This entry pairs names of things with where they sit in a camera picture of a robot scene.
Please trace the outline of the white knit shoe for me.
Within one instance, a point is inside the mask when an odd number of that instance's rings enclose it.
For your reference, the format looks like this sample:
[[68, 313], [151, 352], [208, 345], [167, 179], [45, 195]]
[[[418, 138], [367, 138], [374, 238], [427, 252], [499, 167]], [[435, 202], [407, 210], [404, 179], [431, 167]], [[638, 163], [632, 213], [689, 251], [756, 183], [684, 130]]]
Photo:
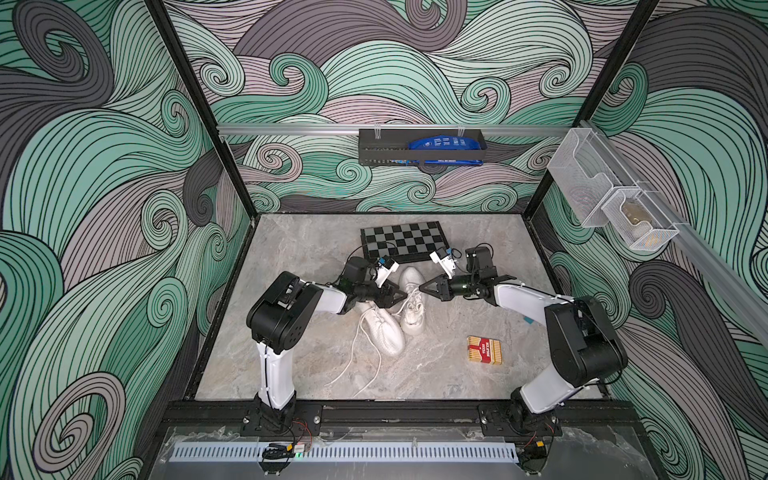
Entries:
[[407, 298], [404, 300], [397, 315], [401, 328], [410, 336], [420, 335], [425, 327], [424, 294], [420, 290], [425, 283], [424, 276], [415, 268], [407, 267], [399, 278], [399, 289]]
[[373, 345], [388, 357], [397, 357], [405, 349], [405, 337], [395, 318], [373, 302], [359, 302], [355, 309]]

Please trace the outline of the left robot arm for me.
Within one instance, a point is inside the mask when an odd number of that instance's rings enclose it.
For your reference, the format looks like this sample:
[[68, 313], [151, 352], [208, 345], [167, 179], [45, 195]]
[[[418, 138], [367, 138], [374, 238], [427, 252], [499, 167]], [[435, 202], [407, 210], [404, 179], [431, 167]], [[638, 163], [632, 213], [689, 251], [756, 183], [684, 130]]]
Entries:
[[257, 399], [279, 417], [293, 409], [293, 349], [317, 312], [345, 315], [360, 310], [358, 335], [363, 334], [379, 357], [400, 355], [405, 334], [389, 309], [407, 294], [390, 280], [399, 264], [390, 257], [370, 261], [350, 257], [335, 281], [317, 283], [284, 271], [256, 301], [246, 326], [257, 342], [261, 384]]

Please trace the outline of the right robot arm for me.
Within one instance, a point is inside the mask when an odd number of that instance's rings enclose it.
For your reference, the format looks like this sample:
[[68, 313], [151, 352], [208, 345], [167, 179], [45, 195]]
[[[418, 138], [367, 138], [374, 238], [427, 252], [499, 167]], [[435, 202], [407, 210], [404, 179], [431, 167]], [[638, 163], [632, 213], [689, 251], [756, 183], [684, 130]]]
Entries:
[[628, 365], [626, 350], [595, 298], [548, 293], [501, 275], [486, 244], [465, 251], [462, 274], [457, 272], [452, 249], [440, 248], [430, 259], [443, 273], [422, 284], [422, 293], [442, 302], [456, 297], [482, 300], [546, 327], [550, 363], [513, 392], [513, 411], [518, 416], [545, 414], [585, 387], [620, 375]]

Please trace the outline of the black grey chessboard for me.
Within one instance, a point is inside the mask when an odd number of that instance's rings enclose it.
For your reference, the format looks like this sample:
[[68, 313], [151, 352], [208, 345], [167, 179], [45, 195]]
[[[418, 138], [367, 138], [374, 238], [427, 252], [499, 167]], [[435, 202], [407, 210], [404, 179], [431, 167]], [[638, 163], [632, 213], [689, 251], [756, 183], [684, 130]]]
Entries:
[[360, 238], [366, 258], [390, 257], [400, 264], [429, 261], [433, 252], [450, 249], [439, 221], [366, 227]]

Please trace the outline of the red yellow matchbox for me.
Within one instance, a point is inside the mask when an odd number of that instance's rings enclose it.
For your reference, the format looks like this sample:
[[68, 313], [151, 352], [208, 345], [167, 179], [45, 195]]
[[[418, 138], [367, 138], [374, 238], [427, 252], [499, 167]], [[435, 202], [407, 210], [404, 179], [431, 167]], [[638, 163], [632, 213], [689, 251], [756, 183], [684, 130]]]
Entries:
[[471, 362], [501, 365], [502, 343], [497, 339], [470, 335], [467, 337], [467, 355]]

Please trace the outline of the blue oval object in tray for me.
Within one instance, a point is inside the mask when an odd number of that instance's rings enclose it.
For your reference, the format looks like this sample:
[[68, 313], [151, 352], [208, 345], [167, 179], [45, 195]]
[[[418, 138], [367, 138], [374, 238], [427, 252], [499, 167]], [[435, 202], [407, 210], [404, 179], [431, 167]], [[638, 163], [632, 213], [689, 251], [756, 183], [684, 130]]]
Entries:
[[482, 150], [481, 144], [472, 138], [450, 135], [438, 135], [412, 141], [409, 150], [429, 151], [476, 151]]

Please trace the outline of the clear plastic bin large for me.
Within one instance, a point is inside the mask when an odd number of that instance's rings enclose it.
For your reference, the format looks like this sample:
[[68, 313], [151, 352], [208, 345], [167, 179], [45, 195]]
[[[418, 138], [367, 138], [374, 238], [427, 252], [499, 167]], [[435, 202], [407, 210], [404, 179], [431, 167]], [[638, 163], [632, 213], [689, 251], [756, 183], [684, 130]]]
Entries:
[[591, 128], [572, 128], [548, 164], [548, 172], [584, 228], [604, 227], [602, 207], [620, 186], [609, 151]]

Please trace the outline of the clear plastic bin small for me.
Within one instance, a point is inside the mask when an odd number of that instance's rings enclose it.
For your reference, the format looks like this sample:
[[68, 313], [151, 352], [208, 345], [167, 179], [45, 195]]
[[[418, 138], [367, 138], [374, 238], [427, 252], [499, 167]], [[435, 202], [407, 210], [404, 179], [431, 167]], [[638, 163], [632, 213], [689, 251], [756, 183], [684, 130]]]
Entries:
[[633, 251], [656, 252], [679, 233], [661, 208], [637, 187], [616, 188], [601, 210]]

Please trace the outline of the black wall tray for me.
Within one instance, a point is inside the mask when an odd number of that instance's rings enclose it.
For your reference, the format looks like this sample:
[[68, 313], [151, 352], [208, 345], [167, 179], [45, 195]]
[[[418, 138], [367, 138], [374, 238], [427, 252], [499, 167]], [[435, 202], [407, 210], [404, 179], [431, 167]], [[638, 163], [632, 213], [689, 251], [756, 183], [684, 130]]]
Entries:
[[366, 166], [476, 166], [488, 147], [479, 129], [367, 128], [358, 131]]

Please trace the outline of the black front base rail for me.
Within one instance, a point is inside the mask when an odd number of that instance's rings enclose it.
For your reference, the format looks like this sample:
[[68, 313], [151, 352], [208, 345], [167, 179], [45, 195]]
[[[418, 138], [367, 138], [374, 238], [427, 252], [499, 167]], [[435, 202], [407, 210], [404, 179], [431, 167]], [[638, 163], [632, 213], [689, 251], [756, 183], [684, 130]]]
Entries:
[[[449, 426], [458, 424], [502, 427], [522, 405], [511, 399], [486, 400], [298, 400], [284, 417], [311, 427]], [[550, 414], [563, 424], [620, 424], [637, 421], [632, 403], [606, 399], [576, 399]], [[175, 401], [168, 404], [163, 424], [262, 424], [267, 407], [250, 401]]]

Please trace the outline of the black corner frame post right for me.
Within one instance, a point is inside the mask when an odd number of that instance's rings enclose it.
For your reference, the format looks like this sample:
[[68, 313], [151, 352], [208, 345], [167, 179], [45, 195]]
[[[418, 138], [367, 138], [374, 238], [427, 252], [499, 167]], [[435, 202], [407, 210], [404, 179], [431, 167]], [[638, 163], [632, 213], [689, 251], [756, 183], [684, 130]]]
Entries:
[[[658, 0], [638, 1], [625, 28], [616, 40], [615, 45], [610, 50], [607, 62], [600, 71], [597, 80], [576, 115], [572, 127], [577, 127], [582, 121], [590, 120], [594, 116], [598, 106], [608, 92], [609, 87], [612, 85], [629, 57], [640, 34], [649, 22], [658, 3]], [[553, 183], [552, 176], [549, 171], [547, 171], [522, 215], [526, 224], [532, 222], [533, 217], [543, 203], [543, 200]]]

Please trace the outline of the black corner frame post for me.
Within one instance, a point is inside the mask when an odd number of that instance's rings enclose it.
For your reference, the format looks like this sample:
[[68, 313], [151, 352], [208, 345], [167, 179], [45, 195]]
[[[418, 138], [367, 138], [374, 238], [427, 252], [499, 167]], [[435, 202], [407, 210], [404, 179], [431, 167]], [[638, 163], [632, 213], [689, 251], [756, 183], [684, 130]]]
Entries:
[[244, 207], [251, 223], [255, 224], [259, 219], [259, 214], [251, 201], [231, 148], [219, 135], [218, 123], [205, 98], [200, 82], [197, 80], [192, 68], [192, 63], [189, 60], [181, 39], [173, 25], [165, 3], [160, 0], [146, 0], [145, 5], [158, 29], [166, 50], [180, 75], [184, 87], [191, 95], [191, 101], [200, 116], [204, 130], [212, 142], [213, 148], [222, 163], [223, 169], [233, 184], [235, 193]]
[[[658, 0], [638, 1], [625, 28], [616, 40], [615, 45], [610, 50], [607, 62], [600, 71], [597, 80], [576, 115], [572, 127], [577, 127], [582, 121], [590, 120], [594, 116], [598, 106], [608, 92], [609, 87], [612, 85], [629, 57], [640, 34], [649, 22], [658, 3]], [[526, 224], [532, 222], [533, 217], [543, 203], [543, 200], [553, 183], [552, 176], [549, 171], [547, 171], [522, 215]]]

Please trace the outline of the black corner frame post left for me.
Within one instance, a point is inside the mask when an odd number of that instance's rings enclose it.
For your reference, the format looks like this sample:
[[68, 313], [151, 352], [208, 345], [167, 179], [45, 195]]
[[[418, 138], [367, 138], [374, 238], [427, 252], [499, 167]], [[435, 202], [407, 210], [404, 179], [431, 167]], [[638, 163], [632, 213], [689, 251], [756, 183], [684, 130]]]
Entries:
[[173, 25], [165, 3], [160, 0], [146, 0], [145, 5], [158, 29], [166, 50], [180, 75], [184, 87], [191, 95], [191, 101], [200, 116], [204, 130], [212, 142], [213, 148], [222, 163], [223, 169], [233, 184], [235, 193], [244, 207], [251, 223], [255, 224], [259, 219], [259, 214], [251, 201], [231, 148], [219, 135], [218, 123], [205, 98], [200, 82], [197, 80], [192, 68], [192, 63], [189, 60], [181, 39]]

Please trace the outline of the aluminium rail back wall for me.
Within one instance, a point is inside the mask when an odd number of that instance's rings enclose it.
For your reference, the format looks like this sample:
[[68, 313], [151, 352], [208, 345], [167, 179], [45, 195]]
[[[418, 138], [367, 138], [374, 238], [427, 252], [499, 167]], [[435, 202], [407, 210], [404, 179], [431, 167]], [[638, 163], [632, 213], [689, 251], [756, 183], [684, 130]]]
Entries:
[[335, 136], [356, 135], [360, 130], [371, 129], [376, 133], [384, 130], [480, 130], [484, 135], [506, 137], [561, 137], [570, 127], [546, 125], [441, 125], [441, 124], [339, 124], [339, 123], [221, 123], [217, 127], [220, 135], [305, 135]]

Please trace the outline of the aluminium rail wall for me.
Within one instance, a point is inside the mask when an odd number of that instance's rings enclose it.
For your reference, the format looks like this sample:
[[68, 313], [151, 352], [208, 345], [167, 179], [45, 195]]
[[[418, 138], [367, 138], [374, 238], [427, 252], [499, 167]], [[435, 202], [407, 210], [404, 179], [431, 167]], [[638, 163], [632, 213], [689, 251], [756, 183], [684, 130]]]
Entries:
[[677, 234], [672, 242], [691, 261], [712, 289], [741, 319], [752, 336], [767, 344], [767, 303], [755, 293], [715, 250], [683, 220], [658, 189], [644, 179], [613, 146], [611, 140], [591, 121], [579, 125], [596, 135], [598, 152], [615, 175], [618, 186], [638, 193], [652, 214], [660, 217], [664, 226], [672, 226]]
[[305, 135], [335, 136], [356, 135], [360, 130], [371, 129], [376, 133], [384, 130], [480, 130], [484, 135], [506, 137], [561, 137], [570, 127], [546, 125], [441, 125], [441, 124], [339, 124], [339, 123], [221, 123], [217, 127], [220, 135]]

